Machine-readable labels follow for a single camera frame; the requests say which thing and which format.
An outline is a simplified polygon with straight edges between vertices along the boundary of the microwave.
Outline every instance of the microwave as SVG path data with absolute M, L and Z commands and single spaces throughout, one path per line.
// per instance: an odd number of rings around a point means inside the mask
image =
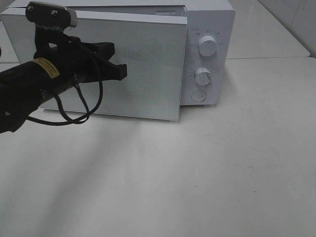
M 217 102 L 235 11 L 227 0 L 42 0 L 76 11 L 78 25 L 65 34 L 83 42 L 113 42 L 111 62 L 127 65 L 123 81 L 104 81 L 96 113 L 179 119 L 179 107 Z M 33 59 L 35 25 L 29 0 L 13 2 L 1 19 L 20 63 Z M 90 107 L 97 83 L 81 84 Z M 84 112 L 75 90 L 61 94 L 64 109 Z M 57 109 L 55 101 L 42 105 Z

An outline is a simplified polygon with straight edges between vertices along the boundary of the table surface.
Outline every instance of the table surface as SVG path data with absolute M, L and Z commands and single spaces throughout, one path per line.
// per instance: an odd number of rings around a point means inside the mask
M 315 101 L 316 59 L 232 59 L 179 122 L 26 122 L 0 136 L 0 236 L 315 237 Z
M 308 57 L 310 53 L 257 0 L 230 0 L 236 10 L 227 58 Z M 1 62 L 18 62 L 0 22 Z

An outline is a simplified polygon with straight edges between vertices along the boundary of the microwave door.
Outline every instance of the microwave door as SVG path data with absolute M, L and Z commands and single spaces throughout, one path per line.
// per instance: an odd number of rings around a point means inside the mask
M 9 8 L 2 19 L 21 63 L 32 60 L 35 26 L 22 8 Z M 152 119 L 179 119 L 187 18 L 182 16 L 77 11 L 78 26 L 65 30 L 83 42 L 113 42 L 114 64 L 127 64 L 122 81 L 104 81 L 105 95 L 96 113 Z M 80 84 L 90 108 L 98 83 Z M 84 112 L 75 90 L 61 94 L 67 111 Z M 54 100 L 42 105 L 57 109 Z

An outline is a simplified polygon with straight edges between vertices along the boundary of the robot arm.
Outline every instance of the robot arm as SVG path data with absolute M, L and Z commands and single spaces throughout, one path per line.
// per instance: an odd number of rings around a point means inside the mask
M 126 65 L 114 65 L 108 60 L 114 55 L 113 43 L 83 43 L 79 38 L 63 33 L 77 25 L 76 12 L 63 6 L 30 2 L 26 17 L 36 24 L 34 60 L 0 73 L 0 133 L 16 131 L 25 120 L 46 125 L 83 123 L 101 104 L 103 80 L 122 80 Z M 79 83 L 99 82 L 100 96 L 90 111 L 80 91 Z M 69 118 L 62 108 L 59 94 L 74 87 L 87 113 Z M 30 117 L 38 107 L 55 98 L 65 122 L 49 122 Z

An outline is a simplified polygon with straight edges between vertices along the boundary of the yellow label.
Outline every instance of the yellow label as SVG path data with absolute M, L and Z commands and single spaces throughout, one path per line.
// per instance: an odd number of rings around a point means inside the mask
M 36 58 L 32 62 L 35 62 L 35 63 L 39 64 L 42 68 L 44 68 L 45 71 L 50 76 L 50 78 L 52 78 L 52 79 L 60 75 L 59 71 L 54 66 L 54 64 L 52 64 L 51 62 L 49 62 L 45 58 Z

